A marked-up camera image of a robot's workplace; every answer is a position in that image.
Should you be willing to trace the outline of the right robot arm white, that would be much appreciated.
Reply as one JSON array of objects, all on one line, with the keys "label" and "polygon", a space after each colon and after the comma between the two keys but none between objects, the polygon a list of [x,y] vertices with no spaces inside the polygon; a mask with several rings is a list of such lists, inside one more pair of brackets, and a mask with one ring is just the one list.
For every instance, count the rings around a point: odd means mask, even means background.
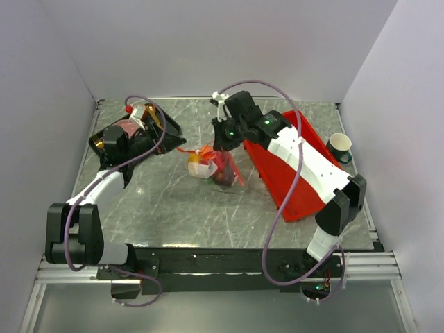
[{"label": "right robot arm white", "polygon": [[308,256],[303,260],[309,275],[321,275],[328,267],[325,255],[362,209],[366,180],[335,166],[279,112],[263,113],[249,92],[214,92],[210,102],[230,113],[225,120],[212,120],[214,150],[231,151],[244,140],[259,144],[294,169],[323,201],[324,207],[315,215],[317,229],[307,247]]}]

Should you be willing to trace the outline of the dark purple toy onion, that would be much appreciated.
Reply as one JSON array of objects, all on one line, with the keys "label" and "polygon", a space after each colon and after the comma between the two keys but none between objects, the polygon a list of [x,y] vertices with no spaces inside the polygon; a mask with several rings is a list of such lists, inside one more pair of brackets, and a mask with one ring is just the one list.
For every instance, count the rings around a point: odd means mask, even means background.
[{"label": "dark purple toy onion", "polygon": [[217,185],[231,187],[237,181],[237,175],[232,169],[223,169],[214,174],[213,181]]}]

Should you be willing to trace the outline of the clear zip top bag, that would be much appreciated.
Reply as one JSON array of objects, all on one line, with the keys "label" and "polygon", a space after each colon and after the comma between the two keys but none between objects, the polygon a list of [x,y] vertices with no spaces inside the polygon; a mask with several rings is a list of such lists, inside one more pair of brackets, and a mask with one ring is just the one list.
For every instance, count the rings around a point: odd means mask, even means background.
[{"label": "clear zip top bag", "polygon": [[[205,160],[202,159],[202,156],[204,154],[209,153],[210,151],[215,151],[213,149],[213,143],[214,143],[213,141],[210,141],[206,145],[201,146],[197,149],[183,149],[183,148],[179,147],[176,150],[180,151],[181,153],[186,154],[187,160],[188,160],[190,153],[199,154],[201,156],[201,163],[200,164],[194,164],[194,163],[187,162],[188,174],[191,177],[204,179],[204,180],[208,181],[210,184],[217,185],[213,181],[214,174],[218,172],[218,170],[216,169],[216,166],[214,164],[211,165],[209,162],[206,162]],[[244,179],[241,175],[239,167],[237,166],[237,163],[235,162],[232,154],[230,152],[227,152],[227,153],[229,156],[229,163],[228,163],[226,169],[232,169],[237,175],[237,181],[231,187],[233,187],[235,185],[244,186],[245,182],[244,182]],[[231,188],[228,186],[220,186],[220,185],[217,185],[217,186],[219,186],[222,189]]]}]

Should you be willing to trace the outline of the yellow toy mango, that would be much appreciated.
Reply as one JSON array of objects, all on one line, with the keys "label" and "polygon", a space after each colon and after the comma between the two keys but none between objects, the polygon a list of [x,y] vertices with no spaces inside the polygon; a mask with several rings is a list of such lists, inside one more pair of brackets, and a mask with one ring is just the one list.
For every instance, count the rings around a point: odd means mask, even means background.
[{"label": "yellow toy mango", "polygon": [[201,156],[199,154],[190,153],[187,162],[194,163],[194,164],[200,164],[201,163]]}]

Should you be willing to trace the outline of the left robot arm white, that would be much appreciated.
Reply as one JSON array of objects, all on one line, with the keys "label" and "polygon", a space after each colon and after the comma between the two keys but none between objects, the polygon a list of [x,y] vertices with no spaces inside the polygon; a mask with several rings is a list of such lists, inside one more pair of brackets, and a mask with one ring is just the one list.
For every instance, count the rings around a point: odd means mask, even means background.
[{"label": "left robot arm white", "polygon": [[47,212],[45,257],[51,264],[113,264],[119,277],[136,274],[138,262],[129,244],[105,243],[100,211],[129,184],[135,166],[152,155],[168,153],[186,142],[174,123],[149,125],[128,133],[112,124],[89,139],[99,157],[93,181],[66,203],[54,203]]}]

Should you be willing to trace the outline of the red toy bell pepper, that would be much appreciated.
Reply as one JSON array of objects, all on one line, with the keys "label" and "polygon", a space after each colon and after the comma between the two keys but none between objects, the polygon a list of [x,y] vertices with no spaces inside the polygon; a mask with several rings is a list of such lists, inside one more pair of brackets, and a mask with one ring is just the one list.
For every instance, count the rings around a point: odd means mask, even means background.
[{"label": "red toy bell pepper", "polygon": [[202,159],[215,165],[218,171],[224,170],[229,163],[229,156],[227,152],[210,151],[202,156]]}]

